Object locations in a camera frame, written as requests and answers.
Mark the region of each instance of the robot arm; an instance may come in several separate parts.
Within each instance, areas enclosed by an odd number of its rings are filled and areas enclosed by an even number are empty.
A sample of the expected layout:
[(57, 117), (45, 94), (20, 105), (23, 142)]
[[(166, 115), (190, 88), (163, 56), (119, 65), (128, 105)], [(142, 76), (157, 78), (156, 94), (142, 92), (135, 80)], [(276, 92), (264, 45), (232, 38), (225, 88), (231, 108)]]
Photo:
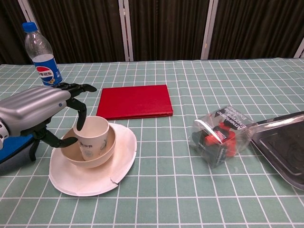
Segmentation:
[(52, 87), (37, 86), (0, 101), (0, 149), (10, 136), (33, 134), (51, 147), (67, 147), (77, 141), (75, 137), (59, 139), (49, 130), (51, 118), (70, 107), (78, 111), (77, 129), (86, 120), (86, 105), (74, 97), (82, 92), (95, 92), (91, 85), (60, 83)]

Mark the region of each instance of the paper cup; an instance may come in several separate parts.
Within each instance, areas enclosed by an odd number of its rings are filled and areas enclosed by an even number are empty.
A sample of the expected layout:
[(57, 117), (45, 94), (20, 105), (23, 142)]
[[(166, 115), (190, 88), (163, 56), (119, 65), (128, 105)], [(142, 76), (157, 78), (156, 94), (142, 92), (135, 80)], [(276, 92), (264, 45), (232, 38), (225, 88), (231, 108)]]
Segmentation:
[(100, 116), (88, 116), (81, 131), (77, 130), (76, 125), (73, 130), (84, 160), (98, 158), (105, 152), (109, 131), (109, 123), (106, 119)]

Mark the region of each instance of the plastic bottle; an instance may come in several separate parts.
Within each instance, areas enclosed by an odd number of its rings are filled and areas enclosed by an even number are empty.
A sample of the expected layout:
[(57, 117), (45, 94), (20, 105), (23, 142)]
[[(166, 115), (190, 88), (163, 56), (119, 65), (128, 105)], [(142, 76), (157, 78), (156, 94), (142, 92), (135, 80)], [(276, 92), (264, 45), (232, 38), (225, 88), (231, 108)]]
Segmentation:
[(25, 37), (25, 49), (32, 59), (42, 82), (46, 86), (53, 86), (62, 81), (61, 73), (56, 64), (53, 49), (48, 40), (38, 32), (34, 22), (22, 24)]

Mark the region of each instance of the bowl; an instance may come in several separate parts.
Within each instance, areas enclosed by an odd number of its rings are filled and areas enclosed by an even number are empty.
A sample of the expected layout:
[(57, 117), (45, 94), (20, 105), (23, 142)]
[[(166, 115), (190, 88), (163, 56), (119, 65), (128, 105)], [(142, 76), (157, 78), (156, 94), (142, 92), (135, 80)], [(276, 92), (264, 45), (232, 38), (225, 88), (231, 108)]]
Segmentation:
[[(63, 138), (68, 137), (76, 137), (73, 129), (68, 131)], [(109, 127), (109, 133), (107, 137), (107, 145), (105, 148), (103, 148), (103, 151), (105, 151), (101, 156), (98, 158), (95, 158), (93, 160), (85, 161), (82, 157), (81, 151), (79, 149), (78, 143), (74, 143), (68, 147), (62, 148), (62, 154), (68, 159), (71, 163), (78, 167), (82, 168), (95, 168), (97, 166), (100, 166), (104, 164), (114, 153), (116, 143), (116, 133), (114, 128), (110, 125)]]

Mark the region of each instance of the blue bottle cap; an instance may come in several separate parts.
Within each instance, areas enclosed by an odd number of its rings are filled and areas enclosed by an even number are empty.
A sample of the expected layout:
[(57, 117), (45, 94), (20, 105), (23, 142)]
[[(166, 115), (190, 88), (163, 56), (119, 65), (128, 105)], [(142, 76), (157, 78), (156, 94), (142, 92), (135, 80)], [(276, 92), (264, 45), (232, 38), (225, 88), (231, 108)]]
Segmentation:
[(25, 32), (34, 32), (38, 30), (34, 22), (25, 22), (22, 24), (22, 27)]

